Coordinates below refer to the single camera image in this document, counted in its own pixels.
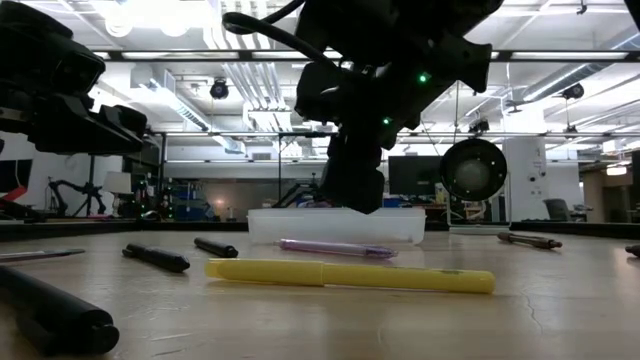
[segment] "black marker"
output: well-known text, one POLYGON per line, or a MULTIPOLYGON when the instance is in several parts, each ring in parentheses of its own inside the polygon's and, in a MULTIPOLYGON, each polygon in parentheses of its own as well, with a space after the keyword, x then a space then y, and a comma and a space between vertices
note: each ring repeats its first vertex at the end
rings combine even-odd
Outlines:
POLYGON ((217 241, 211 241, 203 238, 196 238, 193 240, 197 247, 204 251, 208 251, 221 258, 235 258, 238 257, 238 250, 231 245, 223 244, 217 241))
POLYGON ((127 245, 126 249, 122 249, 122 255, 137 258, 176 273, 183 272, 191 266, 189 260, 180 254, 140 244, 127 245))
POLYGON ((120 333, 108 312, 22 272, 0 266, 0 290, 18 310, 18 329, 43 355, 104 354, 120 333))

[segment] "green led light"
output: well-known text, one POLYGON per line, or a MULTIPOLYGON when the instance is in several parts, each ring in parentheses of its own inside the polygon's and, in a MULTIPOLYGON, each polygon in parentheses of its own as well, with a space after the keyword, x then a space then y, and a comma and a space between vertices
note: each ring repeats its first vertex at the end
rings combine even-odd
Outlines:
POLYGON ((420 74, 420 76, 418 76, 418 82, 420 82, 421 84, 426 84, 429 79, 431 79, 431 75, 427 73, 422 73, 420 74))

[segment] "ceiling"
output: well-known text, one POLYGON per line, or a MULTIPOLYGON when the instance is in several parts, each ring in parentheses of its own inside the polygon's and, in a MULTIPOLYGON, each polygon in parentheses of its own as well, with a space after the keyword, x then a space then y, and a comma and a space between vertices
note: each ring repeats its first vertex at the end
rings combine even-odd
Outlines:
MULTIPOLYGON (((113 9, 120 9, 115 0, 72 1, 72 0, 27 0, 23 3, 44 11, 66 26, 75 34, 75 40, 90 49, 109 50, 202 50, 229 48, 262 48, 285 49, 284 46, 273 41, 260 42, 256 35, 239 38, 229 33, 223 35, 222 41, 213 36, 214 41, 205 41, 205 34, 217 31, 219 18, 215 14, 227 11, 250 12, 253 16, 272 13, 282 7, 286 1, 281 0, 127 0, 120 3, 136 3, 135 11, 143 9, 144 19, 131 15, 134 10, 128 10, 127 16, 133 22, 133 28, 128 34, 116 37, 107 31, 107 27, 114 28, 123 24, 115 24, 117 17, 113 9), (180 36, 168 36, 163 30, 170 24, 177 32, 180 27, 188 27, 180 36)), ((631 16, 626 11, 623 0, 586 1, 588 10, 583 15, 576 11, 580 2, 576 0, 505 0, 503 7, 494 15, 480 24, 466 38, 475 43, 491 43, 496 49, 540 49, 540 50, 611 50, 611 41, 629 34, 637 33, 631 16)), ((296 13, 292 14, 276 25, 292 32, 296 26, 296 13)), ((274 77, 277 79, 282 93, 280 106, 293 107, 295 102, 295 85, 301 74, 298 63, 275 63, 274 77)), ((487 117, 492 131, 502 129, 503 119, 511 116, 506 107, 500 106, 500 101, 491 100, 487 96, 498 95, 510 99, 510 89, 527 89, 554 72, 570 71, 578 65, 563 63, 493 63, 489 71, 489 89, 484 94, 474 92, 464 84, 459 88, 455 85, 446 91, 436 102, 432 103, 422 113, 423 131, 445 132, 454 130, 454 122, 466 131, 469 121, 478 116, 487 117)), ((100 79, 100 89, 116 99, 144 111, 154 130, 157 131, 194 131, 190 124, 178 115, 175 109, 168 106, 163 98, 153 96, 148 89, 137 86, 132 79, 132 70, 142 73, 150 72, 156 79, 161 79, 165 71, 169 71, 176 79, 176 94, 192 110, 202 115, 212 130, 228 131, 267 131, 267 126, 261 126, 256 121, 247 121, 245 99, 230 79, 229 67, 221 63, 154 63, 153 65, 133 63, 108 63, 107 72, 100 79), (224 100, 213 100, 209 95, 209 88, 214 78, 228 78, 230 94, 224 100)), ((261 79, 250 65, 247 74, 261 79)), ((640 74, 638 64, 615 64, 607 67, 581 81, 585 88, 585 96, 578 101, 547 97, 531 105, 522 107, 525 112, 540 112, 544 114, 544 126, 549 131, 562 131, 567 121, 576 122, 599 114, 607 114, 616 107, 637 100, 640 93, 640 82, 633 77, 640 74), (616 85, 627 81, 624 86, 616 85)), ((269 89, 258 80, 260 91, 265 98, 269 89)), ((619 116, 611 116, 602 121, 595 121, 584 131, 602 132, 622 125, 640 121, 640 107, 629 107, 629 111, 619 116)), ((276 122, 277 130, 310 129, 309 123, 302 122, 295 113, 291 115, 290 123, 276 122)), ((202 140, 194 140, 193 144, 204 146, 202 140)), ((592 138, 586 141, 569 144, 575 149, 586 149, 601 143, 602 139, 592 138)))

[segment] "office chair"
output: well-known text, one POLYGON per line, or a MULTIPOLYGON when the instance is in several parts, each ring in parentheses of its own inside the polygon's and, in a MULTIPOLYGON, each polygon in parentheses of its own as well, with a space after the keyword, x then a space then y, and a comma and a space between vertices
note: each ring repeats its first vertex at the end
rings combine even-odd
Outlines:
POLYGON ((571 221, 571 213, 564 199, 546 199, 544 204, 552 221, 571 221))

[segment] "black cable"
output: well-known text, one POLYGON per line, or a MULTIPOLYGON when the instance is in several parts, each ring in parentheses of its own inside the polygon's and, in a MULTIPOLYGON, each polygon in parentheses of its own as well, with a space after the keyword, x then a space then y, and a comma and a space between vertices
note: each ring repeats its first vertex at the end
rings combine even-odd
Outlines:
POLYGON ((315 62, 324 64, 331 69, 339 70, 336 64, 334 64, 328 57, 324 56, 322 52, 318 51, 316 48, 299 39, 295 35, 275 27, 266 21, 238 12, 229 12, 222 16, 222 25, 227 29, 227 31, 234 34, 242 35, 251 34, 253 32, 260 33, 301 52, 315 62))
MULTIPOLYGON (((274 24, 282 19, 284 19, 285 16, 291 14, 295 9, 299 8, 300 6, 302 6, 302 4, 304 4, 306 0, 292 0, 291 2, 289 2, 287 5, 283 6, 282 8, 280 8, 280 10, 274 12, 271 15, 268 15, 265 18, 260 19, 260 21, 264 21, 268 24, 274 24)), ((225 25, 225 28, 236 34, 236 35, 249 35, 249 34, 253 34, 254 32, 256 32, 257 30, 251 30, 248 28, 244 28, 244 27, 233 27, 233 28, 229 28, 225 25)))

